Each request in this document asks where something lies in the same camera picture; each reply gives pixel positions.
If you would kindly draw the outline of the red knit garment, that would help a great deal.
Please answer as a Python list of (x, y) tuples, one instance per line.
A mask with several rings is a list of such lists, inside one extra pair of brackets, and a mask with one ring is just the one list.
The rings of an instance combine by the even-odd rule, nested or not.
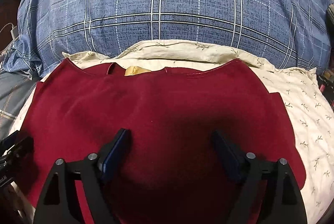
[(84, 70), (65, 59), (37, 84), (20, 130), (34, 151), (16, 180), (33, 205), (53, 163), (81, 160), (121, 129), (132, 143), (104, 191), (122, 223), (221, 223), (235, 194), (211, 144), (220, 131), (244, 152), (306, 171), (282, 97), (240, 60), (208, 71), (126, 76), (116, 63)]

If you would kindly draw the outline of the grey striped star bedsheet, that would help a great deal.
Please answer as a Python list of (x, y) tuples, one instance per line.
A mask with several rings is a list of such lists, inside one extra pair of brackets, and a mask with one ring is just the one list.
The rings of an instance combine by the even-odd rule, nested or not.
[(25, 74), (6, 72), (1, 69), (0, 75), (0, 126), (1, 140), (7, 137), (21, 108), (32, 93), (36, 83), (41, 78), (38, 75), (29, 79)]

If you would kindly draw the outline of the cream leaf-print pillow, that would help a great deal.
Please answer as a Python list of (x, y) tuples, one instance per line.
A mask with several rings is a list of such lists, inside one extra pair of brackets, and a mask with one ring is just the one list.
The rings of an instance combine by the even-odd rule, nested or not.
[[(246, 51), (183, 40), (140, 41), (113, 59), (105, 59), (102, 55), (90, 51), (64, 54), (63, 60), (65, 59), (82, 70), (104, 63), (116, 63), (124, 70), (129, 66), (139, 66), (151, 72), (164, 68), (208, 71), (232, 60), (240, 60), (256, 74), (268, 92), (278, 93), (282, 97), (293, 127), (296, 149), (306, 171), (305, 184), (299, 189), (305, 205), (307, 223), (317, 223), (324, 217), (333, 200), (333, 110), (318, 88), (315, 69), (291, 67), (279, 70), (268, 60)], [(41, 82), (45, 81), (61, 63)], [(15, 120), (14, 127), (19, 132), (33, 101), (35, 90)], [(27, 136), (19, 134), (18, 137), (22, 139)], [(115, 173), (102, 185), (103, 194), (110, 206), (104, 189), (114, 178)]]

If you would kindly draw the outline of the tan garment label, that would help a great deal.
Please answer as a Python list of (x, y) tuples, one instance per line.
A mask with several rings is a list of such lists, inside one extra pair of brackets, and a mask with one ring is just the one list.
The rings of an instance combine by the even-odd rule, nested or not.
[(139, 66), (129, 66), (126, 70), (125, 70), (125, 74), (124, 76), (135, 76), (135, 75), (140, 75), (140, 74), (144, 74), (144, 73), (148, 73), (151, 70), (139, 67)]

